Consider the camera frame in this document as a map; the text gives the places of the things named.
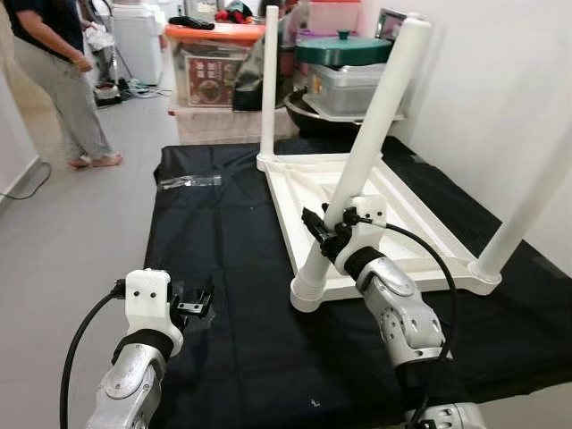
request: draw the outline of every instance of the table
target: table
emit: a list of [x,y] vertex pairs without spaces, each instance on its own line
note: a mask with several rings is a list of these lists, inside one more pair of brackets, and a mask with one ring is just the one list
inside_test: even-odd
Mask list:
[[[220,175],[216,186],[158,190],[145,267],[190,299],[214,285],[212,314],[185,332],[154,428],[366,428],[395,424],[399,386],[375,320],[359,300],[313,314],[289,302],[293,272],[257,145],[166,147],[158,181]],[[344,152],[289,140],[277,154]],[[396,139],[383,156],[474,254],[499,226],[437,168]],[[488,297],[459,293],[458,371],[477,402],[572,381],[572,280],[523,242]],[[424,295],[448,329],[446,291]]]

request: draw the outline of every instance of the person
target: person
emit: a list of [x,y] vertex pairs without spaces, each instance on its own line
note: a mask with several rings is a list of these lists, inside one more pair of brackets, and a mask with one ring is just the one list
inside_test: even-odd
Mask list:
[[62,128],[68,165],[79,169],[122,163],[97,118],[83,75],[92,69],[83,54],[76,0],[4,0],[14,35],[16,63],[52,98]]

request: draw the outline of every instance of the bare foot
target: bare foot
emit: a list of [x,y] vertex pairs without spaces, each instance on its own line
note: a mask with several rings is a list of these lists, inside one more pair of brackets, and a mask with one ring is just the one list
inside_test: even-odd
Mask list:
[[89,167],[90,163],[82,158],[76,158],[69,161],[68,165],[74,170],[79,170],[81,168]]
[[114,167],[123,162],[123,157],[121,155],[115,156],[102,156],[98,159],[92,159],[91,165],[94,167]]

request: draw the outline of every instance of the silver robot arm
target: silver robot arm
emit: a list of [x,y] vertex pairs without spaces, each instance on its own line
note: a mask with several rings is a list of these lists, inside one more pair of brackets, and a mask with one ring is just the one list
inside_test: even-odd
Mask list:
[[452,355],[441,357],[445,337],[439,318],[424,303],[415,282],[377,250],[384,213],[382,197],[356,197],[348,202],[334,231],[307,209],[302,220],[338,272],[356,281],[379,324],[408,411],[406,421],[423,411],[409,427],[486,429],[478,406],[468,400],[454,370]]
[[204,316],[212,300],[211,290],[201,293],[198,303],[169,300],[170,281],[169,274],[153,270],[137,270],[125,278],[130,327],[99,385],[87,429],[149,427],[161,400],[167,362],[181,351],[187,316]]

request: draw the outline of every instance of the power cord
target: power cord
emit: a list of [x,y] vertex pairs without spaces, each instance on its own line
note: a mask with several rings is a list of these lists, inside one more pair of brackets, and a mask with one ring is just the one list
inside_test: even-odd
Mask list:
[[[441,353],[439,354],[439,357],[437,357],[437,361],[440,364],[444,363],[447,360],[447,355],[449,354],[449,352],[452,348],[453,342],[455,340],[455,335],[457,333],[457,326],[458,326],[457,286],[455,285],[455,281],[453,280],[453,276],[451,275],[449,268],[447,267],[445,262],[442,260],[441,256],[435,251],[435,249],[432,248],[431,245],[429,245],[421,237],[415,235],[413,232],[408,231],[408,230],[404,230],[403,228],[400,228],[397,225],[392,225],[390,223],[378,223],[378,222],[373,221],[372,219],[366,219],[363,217],[359,218],[359,221],[362,223],[371,223],[372,225],[379,226],[380,228],[385,228],[387,230],[395,231],[401,235],[404,235],[404,236],[412,239],[414,242],[419,244],[422,248],[424,248],[433,257],[433,259],[435,260],[437,265],[443,271],[443,274],[445,275],[445,279],[447,281],[447,285],[449,286],[449,291],[450,291],[450,329],[449,329],[447,337],[445,338],[445,342],[442,345]],[[417,424],[419,423],[419,419],[421,418],[421,416],[423,415],[423,413],[427,409],[427,404],[429,402],[429,392],[431,391],[433,384],[435,383],[435,380],[436,380],[437,376],[439,375],[439,368],[441,368],[441,365],[437,366],[437,368],[435,368],[435,370],[431,374],[431,378],[429,379],[429,383],[427,383],[427,385],[425,386],[425,391],[424,391],[423,401],[421,403],[421,406],[419,406],[419,408],[416,409],[415,413],[411,417],[411,420],[406,425],[406,427],[408,429],[415,429],[416,428]]]
[[44,186],[44,184],[48,181],[48,179],[49,179],[50,176],[52,175],[52,165],[51,165],[50,163],[45,162],[45,161],[42,162],[42,164],[40,164],[40,167],[41,167],[42,165],[45,165],[45,166],[47,167],[46,177],[37,185],[37,187],[36,187],[34,190],[32,190],[32,191],[30,192],[29,195],[27,195],[27,196],[25,196],[25,197],[22,197],[22,196],[18,196],[18,195],[3,194],[2,192],[0,192],[0,196],[1,196],[1,197],[6,197],[6,198],[8,198],[8,199],[13,199],[13,200],[16,200],[16,201],[22,201],[23,199],[29,199],[29,198],[32,198],[33,196],[35,196],[35,195],[36,195],[36,192],[38,192],[39,189],[40,189],[42,186]]
[[85,316],[80,324],[80,327],[75,332],[73,340],[71,340],[70,348],[65,357],[63,364],[62,382],[60,385],[60,429],[68,429],[68,396],[70,391],[70,379],[72,377],[72,365],[75,358],[76,350],[80,345],[81,337],[88,329],[89,323],[93,320],[96,314],[101,310],[105,304],[112,299],[125,298],[125,280],[121,279],[115,282],[115,286],[111,291],[94,305],[88,315]]

